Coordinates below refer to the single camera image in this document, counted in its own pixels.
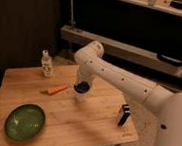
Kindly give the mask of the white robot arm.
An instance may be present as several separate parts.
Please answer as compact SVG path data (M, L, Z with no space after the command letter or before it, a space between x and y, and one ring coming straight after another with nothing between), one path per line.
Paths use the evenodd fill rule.
M75 53L79 64L75 91L85 94L98 75L158 117L154 146L182 146L182 92L174 94L156 82L107 63L104 51L100 42L92 41Z

